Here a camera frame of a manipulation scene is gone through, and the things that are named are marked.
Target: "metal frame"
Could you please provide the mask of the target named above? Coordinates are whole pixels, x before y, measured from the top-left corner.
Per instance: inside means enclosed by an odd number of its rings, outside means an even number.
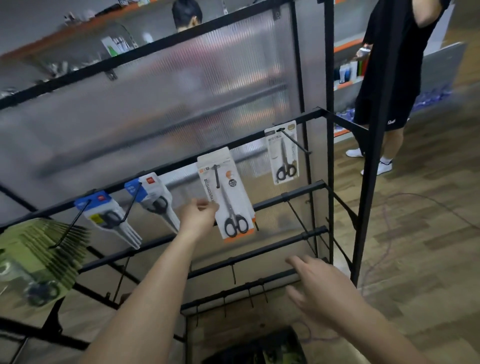
[[[299,87],[299,103],[300,103],[300,110],[301,112],[305,112],[304,109],[304,102],[303,102],[303,89],[302,89],[302,75],[301,75],[301,63],[300,63],[300,48],[299,48],[299,40],[298,40],[298,33],[297,33],[297,18],[295,12],[295,1],[294,0],[264,0],[258,2],[254,5],[246,7],[244,9],[240,9],[236,12],[224,15],[207,23],[201,24],[197,27],[188,29],[186,31],[173,34],[156,42],[150,43],[143,47],[134,49],[130,52],[120,54],[114,58],[110,58],[108,60],[99,62],[97,64],[91,65],[89,67],[85,67],[81,70],[78,70],[74,73],[67,74],[63,77],[54,79],[47,83],[37,85],[31,87],[27,90],[21,91],[15,95],[6,97],[0,100],[0,110],[14,107],[22,102],[26,102],[37,96],[42,94],[53,92],[56,89],[64,87],[66,85],[71,85],[75,82],[81,81],[85,78],[94,76],[96,74],[102,72],[108,72],[113,70],[116,67],[124,65],[128,62],[134,61],[141,57],[145,57],[149,54],[157,52],[159,50],[172,47],[178,43],[193,39],[197,36],[206,34],[208,32],[214,31],[216,29],[222,28],[224,26],[233,24],[235,22],[247,19],[249,17],[258,15],[260,13],[272,10],[274,8],[278,8],[279,6],[290,3],[290,10],[292,13],[292,31],[293,31],[293,38],[294,38],[294,51],[295,51],[295,62],[297,68],[297,82]],[[255,210],[258,211],[263,208],[268,208],[274,206],[279,203],[287,202],[292,198],[308,194],[310,197],[311,202],[311,218],[312,218],[312,231],[305,231],[297,236],[282,240],[280,242],[265,246],[260,249],[256,249],[254,251],[232,257],[226,259],[222,262],[218,262],[212,264],[210,266],[198,269],[193,271],[189,274],[189,278],[193,278],[199,276],[201,274],[206,274],[212,272],[214,270],[223,268],[223,267],[232,267],[237,262],[243,261],[245,259],[249,259],[253,256],[258,256],[260,254],[264,254],[266,252],[272,251],[274,249],[281,248],[282,246],[286,246],[291,243],[299,242],[302,240],[306,240],[309,237],[317,237],[319,236],[320,239],[325,243],[327,248],[329,249],[329,257],[328,262],[333,263],[333,250],[334,245],[336,245],[342,254],[345,256],[348,266],[351,271],[351,280],[355,285],[357,285],[360,275],[360,266],[361,266],[361,259],[363,254],[363,249],[365,245],[365,238],[367,233],[368,227],[368,219],[370,216],[370,209],[372,206],[372,198],[373,192],[375,188],[375,181],[376,181],[376,171],[377,165],[380,159],[380,148],[382,144],[382,138],[386,126],[386,117],[387,117],[387,108],[389,99],[392,93],[393,87],[393,70],[396,66],[397,54],[400,46],[400,35],[401,34],[401,27],[402,27],[402,19],[406,13],[406,5],[404,1],[394,0],[388,1],[385,3],[385,13],[382,17],[382,27],[387,29],[388,31],[385,32],[387,35],[379,44],[375,44],[375,48],[378,50],[379,53],[384,55],[383,59],[378,62],[379,68],[379,79],[383,80],[381,89],[376,90],[376,94],[374,95],[373,100],[373,111],[372,111],[372,120],[378,120],[381,122],[372,122],[370,130],[366,130],[365,128],[355,125],[347,120],[344,120],[333,113],[333,18],[334,18],[334,1],[333,0],[317,0],[317,3],[321,4],[324,3],[324,23],[325,23],[325,72],[326,72],[326,109],[318,108],[313,112],[308,114],[303,114],[297,117],[295,120],[297,124],[305,124],[309,120],[317,119],[319,117],[325,117],[327,120],[327,152],[328,152],[328,181],[327,183],[323,181],[312,182],[312,176],[310,172],[311,162],[308,153],[305,154],[306,157],[306,167],[307,167],[307,178],[308,178],[308,185],[301,187],[297,190],[291,191],[289,193],[282,194],[280,196],[274,197],[272,199],[260,202],[254,206]],[[355,135],[356,139],[359,142],[359,145],[362,150],[366,151],[366,158],[365,158],[365,173],[363,176],[362,181],[362,188],[360,193],[360,206],[359,206],[359,213],[358,216],[355,214],[334,192],[334,146],[333,146],[333,123],[339,124],[342,127],[350,130]],[[304,127],[304,134],[303,134],[303,146],[308,149],[308,136],[306,133],[306,128]],[[224,146],[229,147],[230,149],[241,146],[253,140],[257,140],[259,138],[264,137],[263,131],[258,131],[251,135],[248,135],[244,138],[240,138],[236,141],[228,143]],[[183,160],[179,160],[174,163],[170,163],[168,165],[159,166],[155,169],[149,171],[141,171],[135,176],[129,177],[123,181],[119,181],[99,190],[105,190],[107,193],[113,193],[123,189],[124,183],[130,181],[136,177],[145,175],[150,172],[155,172],[157,174],[164,174],[172,170],[176,170],[183,166],[192,164],[196,162],[197,157],[203,155],[205,153],[212,152],[224,146],[217,146],[210,150],[203,151],[202,153],[194,156],[190,156]],[[325,188],[328,191],[328,204],[329,204],[329,213],[328,213],[328,228],[325,226],[316,227],[315,226],[315,211],[313,208],[313,192],[319,189]],[[89,191],[85,195],[89,195],[94,191]],[[75,199],[79,198],[75,197],[70,200],[64,201],[62,203],[56,204],[46,209],[37,210],[34,206],[23,200],[21,197],[17,196],[12,191],[8,190],[7,188],[0,185],[0,192],[3,192],[6,196],[10,197],[15,202],[19,203],[29,211],[29,214],[13,220],[7,224],[0,226],[0,232],[3,232],[7,227],[15,225],[19,222],[29,220],[31,218],[43,217],[49,218],[51,215],[57,214],[59,212],[65,211],[69,208],[73,208],[73,202]],[[353,227],[356,230],[355,236],[355,246],[354,246],[354,254],[352,260],[350,260],[347,255],[343,252],[340,245],[334,238],[334,210],[333,210],[333,201],[334,199],[338,200],[341,205],[347,209],[353,223]],[[329,241],[328,243],[321,237],[321,234],[328,232],[329,234]],[[103,256],[100,252],[96,249],[90,247],[89,251],[97,256],[99,259],[86,264],[83,266],[79,273],[84,273],[86,271],[95,269],[97,267],[101,267],[103,265],[109,265],[114,268],[116,271],[121,273],[121,280],[123,277],[127,277],[128,279],[132,280],[135,283],[140,283],[140,280],[130,273],[126,271],[126,266],[122,267],[115,263],[115,261],[123,259],[125,257],[133,256],[137,253],[146,251],[148,249],[152,249],[162,244],[166,244],[173,240],[175,235],[171,234],[166,237],[156,239],[155,241],[143,244],[139,250],[133,250],[131,248],[126,249],[124,251],[109,255]],[[314,253],[318,256],[318,247],[315,242],[315,249]],[[198,313],[198,306],[211,302],[216,299],[223,299],[225,303],[225,297],[238,293],[240,291],[248,291],[249,297],[251,298],[250,289],[257,286],[263,287],[263,292],[261,294],[265,294],[265,298],[268,301],[266,296],[266,291],[264,290],[264,285],[266,283],[275,281],[277,279],[285,278],[291,275],[294,275],[295,271],[293,269],[280,272],[269,277],[258,279],[254,282],[245,283],[243,285],[234,287],[233,289],[219,292],[209,297],[204,297],[198,300],[195,300],[190,303],[185,303],[182,305],[181,309],[186,310],[189,308],[196,307],[196,312]],[[114,301],[109,299],[108,297],[103,297],[100,294],[84,287],[78,283],[75,284],[74,289],[81,292],[82,294],[91,297],[92,299],[97,300],[113,309],[118,309],[119,305]],[[58,310],[63,302],[59,300],[55,303],[54,308],[50,312],[50,315],[45,322],[42,328],[36,328],[29,325],[22,324],[20,322],[15,322],[12,320],[8,320],[6,318],[0,318],[0,330],[8,331],[17,335],[23,336],[23,339],[12,339],[14,341],[20,341],[25,343],[26,340],[30,337],[37,338],[40,340],[45,340],[48,342],[52,342],[55,344],[68,346],[71,348],[84,350],[88,346],[89,343],[78,340],[75,338],[71,338],[68,336],[64,336],[61,334],[62,328],[58,321]],[[187,333],[185,333],[184,337],[179,337],[177,335],[174,336],[176,340],[186,343],[187,342]],[[188,347],[185,345],[185,354],[188,354]]]

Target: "person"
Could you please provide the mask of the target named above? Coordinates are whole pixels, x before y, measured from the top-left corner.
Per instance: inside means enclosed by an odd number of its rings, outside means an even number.
[[[89,345],[81,364],[167,363],[190,261],[217,210],[217,204],[205,200],[192,200],[185,207],[177,237]],[[287,295],[311,321],[328,324],[372,364],[429,363],[340,270],[309,256],[293,256],[287,262],[304,290],[288,286]]]
[[[364,47],[371,49],[360,92],[355,101],[354,122],[368,127],[372,111],[372,96],[379,85],[376,79],[378,52],[375,41],[383,36],[378,23],[382,17],[384,2],[379,0],[368,21],[363,39]],[[420,94],[421,65],[423,51],[438,20],[448,7],[450,0],[408,0],[409,10],[404,19],[404,32],[398,54],[395,81],[388,110],[384,135],[384,152],[378,165],[377,175],[392,170],[392,160],[403,144],[403,131],[415,99]],[[362,157],[360,148],[346,152],[348,157]]]
[[[202,9],[195,0],[175,0],[172,15],[177,32],[197,26],[203,19]]]

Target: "scissors blister pack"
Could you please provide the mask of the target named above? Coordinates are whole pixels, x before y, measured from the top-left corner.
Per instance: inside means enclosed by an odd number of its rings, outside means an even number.
[[[282,131],[297,140],[297,123],[294,120],[265,129],[274,184],[288,182],[299,176],[298,148]]]
[[[134,249],[140,249],[142,238],[128,224],[125,211],[109,194],[99,191],[89,196],[79,198],[75,201],[77,209],[85,207],[83,215],[89,219],[97,228],[110,231],[125,240]]]
[[[0,236],[0,280],[18,287],[33,307],[42,307],[72,289],[86,256],[89,231],[69,224],[36,218],[8,228]]]
[[[198,157],[197,168],[208,199],[219,204],[215,219],[224,241],[253,233],[255,211],[229,149]]]
[[[172,194],[154,172],[125,183],[125,189],[132,196],[136,194],[135,201],[145,210],[159,215],[173,232],[178,233],[180,220],[172,209]]]

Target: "white sock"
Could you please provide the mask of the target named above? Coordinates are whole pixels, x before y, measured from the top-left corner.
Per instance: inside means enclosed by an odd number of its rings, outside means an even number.
[[[387,164],[387,165],[388,165],[388,164],[390,164],[391,162],[392,162],[391,159],[385,158],[385,157],[383,157],[383,156],[380,158],[380,163],[383,163],[383,164]]]

